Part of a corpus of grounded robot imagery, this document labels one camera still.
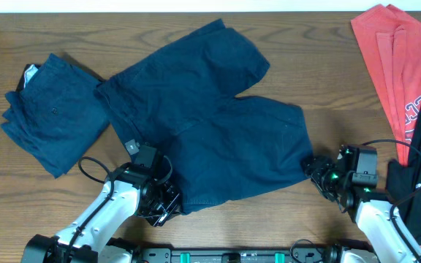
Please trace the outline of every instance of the navy blue shorts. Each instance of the navy blue shorts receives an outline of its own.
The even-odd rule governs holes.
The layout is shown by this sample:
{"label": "navy blue shorts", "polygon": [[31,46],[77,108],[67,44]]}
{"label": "navy blue shorts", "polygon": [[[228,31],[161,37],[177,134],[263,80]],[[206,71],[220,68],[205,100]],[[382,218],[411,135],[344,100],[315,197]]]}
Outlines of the navy blue shorts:
{"label": "navy blue shorts", "polygon": [[169,156],[190,213],[306,179],[302,110],[235,98],[268,69],[247,38],[217,20],[110,78],[95,97],[123,144],[148,142]]}
{"label": "navy blue shorts", "polygon": [[55,178],[67,173],[109,122],[95,100],[100,82],[51,54],[24,87],[10,91],[1,127]]}

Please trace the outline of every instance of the white wall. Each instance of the white wall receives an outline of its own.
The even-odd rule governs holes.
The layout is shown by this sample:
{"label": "white wall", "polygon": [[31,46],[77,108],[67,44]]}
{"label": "white wall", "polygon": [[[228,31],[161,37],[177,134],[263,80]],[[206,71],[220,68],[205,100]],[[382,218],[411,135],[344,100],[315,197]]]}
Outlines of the white wall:
{"label": "white wall", "polygon": [[421,11],[421,0],[0,0],[0,12],[365,11],[376,4]]}

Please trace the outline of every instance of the clothing pile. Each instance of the clothing pile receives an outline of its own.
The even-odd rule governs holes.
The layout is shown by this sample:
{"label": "clothing pile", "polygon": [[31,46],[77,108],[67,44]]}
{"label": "clothing pile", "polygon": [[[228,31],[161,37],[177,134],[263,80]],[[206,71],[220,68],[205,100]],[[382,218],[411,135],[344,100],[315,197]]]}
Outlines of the clothing pile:
{"label": "clothing pile", "polygon": [[50,55],[7,94],[3,130],[55,177],[69,171],[106,128],[122,143],[169,156],[187,214],[305,179],[312,154],[302,110],[262,97],[235,98],[269,63],[221,20],[101,83]]}
{"label": "clothing pile", "polygon": [[[377,5],[352,20],[352,28],[395,139],[421,152],[421,22],[393,5]],[[399,200],[421,186],[421,160],[405,145],[397,151],[387,190]],[[421,193],[399,210],[421,245]]]}

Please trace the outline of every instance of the wood grain surface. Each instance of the wood grain surface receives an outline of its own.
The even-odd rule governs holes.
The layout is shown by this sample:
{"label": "wood grain surface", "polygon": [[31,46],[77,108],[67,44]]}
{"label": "wood grain surface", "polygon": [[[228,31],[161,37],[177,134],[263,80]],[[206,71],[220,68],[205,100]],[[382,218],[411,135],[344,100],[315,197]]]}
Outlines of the wood grain surface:
{"label": "wood grain surface", "polygon": [[[350,20],[357,12],[226,14],[6,14],[0,15],[0,123],[27,63],[49,53],[107,79],[217,18],[247,36],[271,63],[261,83],[242,95],[300,105],[316,152],[342,142],[392,138]],[[421,12],[413,12],[421,20]],[[377,145],[380,186],[393,145]],[[111,169],[128,155],[110,127],[88,150]],[[94,166],[88,170],[104,176]],[[101,186],[77,167],[54,180],[0,129],[0,262],[20,261],[35,234],[54,235],[74,220]],[[337,205],[304,181],[258,197],[180,216],[161,228],[130,218],[116,232],[139,244],[176,248],[289,247],[300,238],[331,243],[365,240]]]}

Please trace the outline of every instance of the green connector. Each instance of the green connector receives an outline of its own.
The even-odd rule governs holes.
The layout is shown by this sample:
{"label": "green connector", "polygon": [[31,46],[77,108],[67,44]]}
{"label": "green connector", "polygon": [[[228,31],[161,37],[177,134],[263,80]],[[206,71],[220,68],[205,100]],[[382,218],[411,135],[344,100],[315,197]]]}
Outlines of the green connector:
{"label": "green connector", "polygon": [[189,253],[181,253],[180,263],[191,263],[191,255]]}
{"label": "green connector", "polygon": [[285,263],[285,254],[276,253],[276,263]]}

